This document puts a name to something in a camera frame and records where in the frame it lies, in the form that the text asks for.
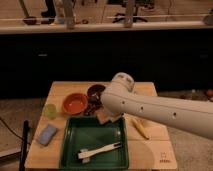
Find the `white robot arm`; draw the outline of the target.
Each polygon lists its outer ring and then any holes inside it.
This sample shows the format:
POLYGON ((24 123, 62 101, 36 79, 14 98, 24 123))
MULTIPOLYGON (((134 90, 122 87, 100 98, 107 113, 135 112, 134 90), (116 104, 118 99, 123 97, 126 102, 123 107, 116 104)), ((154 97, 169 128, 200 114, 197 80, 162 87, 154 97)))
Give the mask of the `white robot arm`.
POLYGON ((139 95, 133 92, 134 85, 127 73, 112 78, 101 95, 111 116, 127 113, 213 139, 213 103, 139 95))

